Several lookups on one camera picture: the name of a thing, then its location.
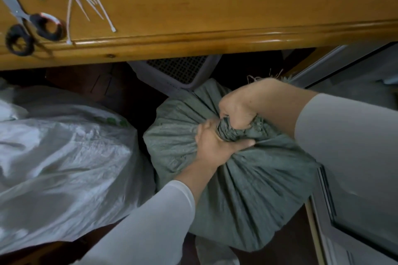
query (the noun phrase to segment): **plastic bag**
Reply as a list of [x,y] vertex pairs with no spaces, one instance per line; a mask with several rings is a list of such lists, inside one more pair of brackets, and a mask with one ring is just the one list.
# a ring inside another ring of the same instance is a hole
[[[157,109],[144,141],[158,174],[158,188],[193,161],[197,125],[218,116],[218,103],[228,92],[208,80]],[[261,249],[310,196],[318,163],[261,117],[247,130],[232,129],[225,118],[218,133],[227,141],[253,138],[257,143],[217,169],[189,231],[241,250]]]
[[0,254],[74,241],[152,197],[152,166],[123,117],[51,87],[12,95],[0,103]]

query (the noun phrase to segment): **hand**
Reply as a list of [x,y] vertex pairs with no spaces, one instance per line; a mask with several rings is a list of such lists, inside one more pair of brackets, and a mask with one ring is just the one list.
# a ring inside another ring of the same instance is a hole
[[229,122],[234,129],[250,128],[251,121],[259,112],[261,102],[264,102],[263,95],[269,83],[275,81],[272,78],[256,81],[224,96],[218,104],[220,118],[229,116]]
[[198,146],[196,160],[215,168],[225,164],[235,152],[254,146],[256,143],[254,139],[242,139],[237,142],[223,141],[216,133],[219,122],[218,118],[208,119],[198,126],[195,136]]

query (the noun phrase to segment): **wooden surface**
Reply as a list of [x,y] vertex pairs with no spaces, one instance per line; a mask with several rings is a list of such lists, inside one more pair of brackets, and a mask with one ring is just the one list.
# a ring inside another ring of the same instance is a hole
[[[32,57],[10,55],[0,69],[211,53],[331,46],[398,39],[397,0],[101,0],[117,32],[90,6],[73,4],[71,36],[44,42]],[[20,0],[28,13],[66,19],[67,0]],[[0,36],[15,18],[0,2]]]

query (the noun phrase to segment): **white sleeve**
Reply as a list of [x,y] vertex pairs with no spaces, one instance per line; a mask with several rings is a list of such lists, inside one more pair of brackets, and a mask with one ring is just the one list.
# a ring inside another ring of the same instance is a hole
[[398,213],[397,111],[318,94],[301,111],[295,138],[346,191]]
[[191,190],[177,180],[103,237],[77,265],[176,265],[195,216]]

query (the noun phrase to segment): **scissor handle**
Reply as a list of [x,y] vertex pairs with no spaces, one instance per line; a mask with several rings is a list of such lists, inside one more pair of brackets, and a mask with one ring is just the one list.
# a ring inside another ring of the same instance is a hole
[[[40,13],[33,14],[29,17],[30,22],[36,27],[36,32],[40,37],[43,37],[50,41],[59,41],[62,39],[64,34],[64,28],[61,21],[50,14]],[[57,29],[51,33],[47,30],[47,22],[51,20],[57,25]]]
[[[22,38],[25,41],[25,47],[22,50],[15,50],[14,46],[17,45],[19,38]],[[6,33],[7,49],[14,55],[25,57],[33,54],[35,50],[33,42],[34,39],[32,36],[30,36],[20,24],[11,26]]]

